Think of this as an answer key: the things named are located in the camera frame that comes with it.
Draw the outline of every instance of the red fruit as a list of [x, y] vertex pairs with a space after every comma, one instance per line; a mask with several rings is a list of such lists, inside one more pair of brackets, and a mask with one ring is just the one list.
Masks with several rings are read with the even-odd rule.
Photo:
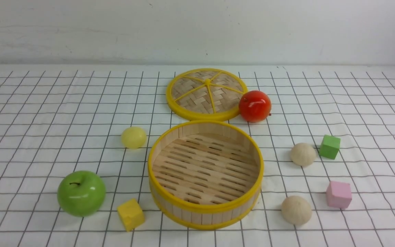
[[240, 115], [248, 122], [260, 122], [270, 115], [271, 106], [271, 100], [265, 93], [249, 91], [240, 99]]

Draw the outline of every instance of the apple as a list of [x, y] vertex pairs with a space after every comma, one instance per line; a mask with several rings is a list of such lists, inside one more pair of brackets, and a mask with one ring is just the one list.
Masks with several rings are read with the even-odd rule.
[[57, 196], [63, 211], [86, 217], [100, 209], [106, 197], [106, 186], [94, 172], [79, 170], [61, 181]]

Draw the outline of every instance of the white wall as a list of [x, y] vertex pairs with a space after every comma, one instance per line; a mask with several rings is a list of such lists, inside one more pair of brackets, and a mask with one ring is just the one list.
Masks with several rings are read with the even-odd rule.
[[0, 0], [0, 63], [395, 64], [395, 0]]

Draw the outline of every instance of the beige ball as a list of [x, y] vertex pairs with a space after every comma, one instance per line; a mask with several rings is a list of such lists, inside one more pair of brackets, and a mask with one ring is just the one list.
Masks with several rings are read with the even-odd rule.
[[290, 196], [281, 204], [281, 214], [292, 225], [304, 225], [312, 217], [312, 207], [304, 198]]
[[290, 150], [290, 159], [298, 166], [306, 167], [316, 159], [315, 149], [307, 143], [298, 143]]

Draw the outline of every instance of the bamboo steamer basket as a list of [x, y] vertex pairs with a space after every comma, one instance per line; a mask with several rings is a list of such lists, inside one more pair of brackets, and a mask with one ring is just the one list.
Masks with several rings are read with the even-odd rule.
[[248, 91], [230, 72], [202, 68], [176, 76], [166, 90], [169, 108], [187, 120], [227, 121], [236, 117], [239, 102]]
[[148, 158], [149, 187], [171, 220], [198, 230], [232, 225], [261, 192], [263, 158], [244, 131], [226, 122], [195, 120], [166, 131]]

